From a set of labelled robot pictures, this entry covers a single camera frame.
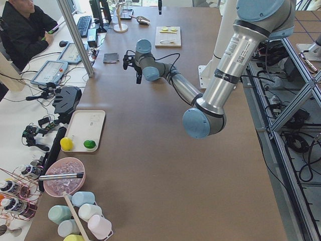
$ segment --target green ball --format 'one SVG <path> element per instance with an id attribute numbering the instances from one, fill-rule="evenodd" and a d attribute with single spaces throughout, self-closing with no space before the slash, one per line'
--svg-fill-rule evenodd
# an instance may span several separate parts
<path id="1" fill-rule="evenodd" d="M 84 141 L 84 147 L 88 149 L 93 149 L 96 146 L 95 141 L 93 140 L 85 140 Z"/>

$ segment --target yellow ball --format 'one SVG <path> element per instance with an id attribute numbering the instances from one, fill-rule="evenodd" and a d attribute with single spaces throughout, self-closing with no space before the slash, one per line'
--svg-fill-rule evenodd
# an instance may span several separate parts
<path id="1" fill-rule="evenodd" d="M 70 151 L 74 147 L 72 140 L 68 137 L 62 138 L 60 140 L 60 145 L 63 151 Z"/>

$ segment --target label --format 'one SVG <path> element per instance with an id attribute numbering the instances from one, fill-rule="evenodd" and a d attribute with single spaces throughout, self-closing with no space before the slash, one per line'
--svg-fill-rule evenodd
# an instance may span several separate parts
<path id="1" fill-rule="evenodd" d="M 29 177 L 32 180 L 36 180 L 41 175 L 41 169 L 28 165 L 26 170 L 21 172 L 25 177 Z"/>
<path id="2" fill-rule="evenodd" d="M 225 81 L 228 81 L 233 84 L 237 84 L 239 82 L 239 78 L 227 73 L 224 73 L 223 71 L 216 69 L 214 72 L 214 76 L 220 79 L 224 79 Z"/>
<path id="3" fill-rule="evenodd" d="M 233 58 L 233 62 L 245 65 L 251 57 L 255 44 L 246 39 L 232 37 L 229 45 L 225 50 L 225 54 Z"/>
<path id="4" fill-rule="evenodd" d="M 10 193 L 16 195 L 20 191 L 20 185 L 13 181 L 7 181 L 7 186 L 5 188 L 0 188 L 2 192 Z"/>
<path id="5" fill-rule="evenodd" d="M 27 209 L 27 203 L 17 198 L 11 198 L 10 204 L 5 207 L 5 210 L 13 214 L 21 214 Z"/>

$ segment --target scoop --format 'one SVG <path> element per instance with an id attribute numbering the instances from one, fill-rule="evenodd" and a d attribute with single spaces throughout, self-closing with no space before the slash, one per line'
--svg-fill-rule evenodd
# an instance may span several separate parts
<path id="1" fill-rule="evenodd" d="M 143 17 L 143 16 L 137 16 L 137 17 L 135 17 L 135 16 L 133 16 L 133 15 L 130 15 L 130 16 L 131 16 L 132 18 L 136 19 L 139 24 L 142 24 L 142 25 L 150 25 L 150 20 L 147 19 L 147 18 L 145 18 L 145 17 Z"/>

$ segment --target wooden stick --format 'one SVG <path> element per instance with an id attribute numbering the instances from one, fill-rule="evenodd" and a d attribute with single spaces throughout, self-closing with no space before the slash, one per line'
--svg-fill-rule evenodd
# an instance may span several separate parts
<path id="1" fill-rule="evenodd" d="M 70 201 L 70 199 L 68 197 L 68 194 L 66 192 L 63 192 L 63 196 L 64 196 L 64 198 L 66 200 L 66 203 L 67 203 L 67 205 L 68 205 L 68 207 L 69 207 L 69 209 L 71 211 L 72 216 L 74 217 L 74 219 L 76 221 L 77 226 L 79 227 L 81 235 L 83 236 L 85 241 L 90 241 L 88 236 L 87 236 L 87 233 L 86 233 L 84 227 L 82 226 L 82 224 L 80 222 L 80 219 L 79 219 L 79 217 L 78 217 L 78 215 L 76 213 L 76 210 L 74 209 L 74 207 L 73 207 L 73 205 L 72 205 L 72 203 L 71 203 L 71 201 Z"/>
<path id="2" fill-rule="evenodd" d="M 120 28 L 120 30 L 122 30 L 122 28 L 121 28 L 121 19 L 120 19 L 119 9 L 120 9 L 120 5 L 117 6 L 116 12 L 117 12 L 117 19 L 118 19 L 119 28 Z"/>

